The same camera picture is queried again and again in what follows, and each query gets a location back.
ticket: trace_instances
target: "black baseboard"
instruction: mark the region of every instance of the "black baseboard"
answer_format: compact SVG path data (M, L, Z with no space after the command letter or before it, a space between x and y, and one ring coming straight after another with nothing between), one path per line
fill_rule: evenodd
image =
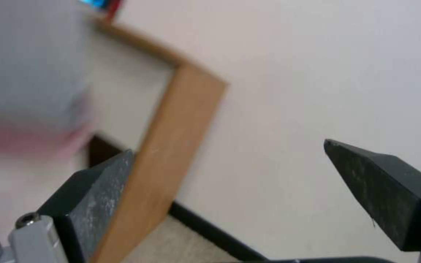
M227 251L234 258L241 261L266 261L260 253L249 248L236 238L212 225L204 218L196 215L192 211L183 207L177 202L173 202L169 210L169 215L179 220L185 226L191 228L203 238L214 243L224 251Z
M123 149L114 145L109 140L98 135L94 136L87 148L89 167L102 163L104 160L107 160L123 151ZM189 211L187 208L183 207L177 202L172 203L168 213L183 223L185 226L189 227L205 239L214 243L222 250L227 251L227 253L238 260L267 260L267 258L265 258L260 253L249 248L244 243L225 233L192 211Z

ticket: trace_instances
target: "floor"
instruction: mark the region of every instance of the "floor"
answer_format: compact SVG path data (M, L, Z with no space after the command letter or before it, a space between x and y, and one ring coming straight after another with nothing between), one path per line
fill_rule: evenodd
M237 262L180 221L167 217L122 263Z

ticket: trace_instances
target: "blurry gray object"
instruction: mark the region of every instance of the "blurry gray object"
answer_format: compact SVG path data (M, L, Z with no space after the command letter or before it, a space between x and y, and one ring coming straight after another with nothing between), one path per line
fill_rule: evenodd
M88 119L74 0L0 0L0 123L69 133Z
M0 243L0 263L68 263L53 219L28 213L15 223L10 246Z

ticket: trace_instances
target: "wooden plank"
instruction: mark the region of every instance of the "wooden plank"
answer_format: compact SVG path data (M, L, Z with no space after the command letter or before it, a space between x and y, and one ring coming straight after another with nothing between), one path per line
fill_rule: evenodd
M92 263L120 262L162 222L225 87L194 65L177 67Z
M104 33L113 36L114 38L121 40L135 48L144 50L162 60L165 60L172 65L182 65L187 63L187 58L181 55L175 50L171 50L157 40L140 33L138 30L132 30L130 28L124 28L116 25L102 17L92 18L94 25Z

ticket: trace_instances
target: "white wall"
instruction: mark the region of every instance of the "white wall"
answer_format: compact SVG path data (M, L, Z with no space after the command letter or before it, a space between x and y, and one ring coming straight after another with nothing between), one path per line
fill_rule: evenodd
M322 148L421 170L421 1L127 0L118 22L230 83L178 200L269 258L399 252Z

